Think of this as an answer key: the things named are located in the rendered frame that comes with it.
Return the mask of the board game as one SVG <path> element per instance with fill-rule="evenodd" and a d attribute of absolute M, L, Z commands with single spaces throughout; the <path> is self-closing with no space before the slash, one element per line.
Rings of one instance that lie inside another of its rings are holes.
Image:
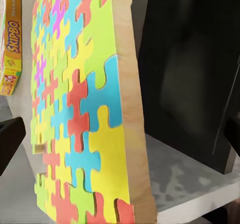
<path fill-rule="evenodd" d="M 1 0 L 0 95 L 12 96 L 22 72 L 22 0 Z"/>

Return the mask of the jigsaw puzzle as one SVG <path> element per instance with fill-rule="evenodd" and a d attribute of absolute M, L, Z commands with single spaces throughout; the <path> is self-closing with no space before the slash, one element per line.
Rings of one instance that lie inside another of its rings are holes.
<path fill-rule="evenodd" d="M 32 10 L 37 206 L 56 224 L 158 224 L 132 0 L 36 0 Z"/>

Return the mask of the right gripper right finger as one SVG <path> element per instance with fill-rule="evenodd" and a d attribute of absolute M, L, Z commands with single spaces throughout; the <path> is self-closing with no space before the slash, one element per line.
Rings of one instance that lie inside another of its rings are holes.
<path fill-rule="evenodd" d="M 240 157 L 240 119 L 228 117 L 224 135 Z"/>

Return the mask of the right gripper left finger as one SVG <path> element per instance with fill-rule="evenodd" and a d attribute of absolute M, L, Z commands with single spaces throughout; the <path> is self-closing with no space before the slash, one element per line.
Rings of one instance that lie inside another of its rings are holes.
<path fill-rule="evenodd" d="M 21 117 L 0 122 L 0 177 L 26 136 Z"/>

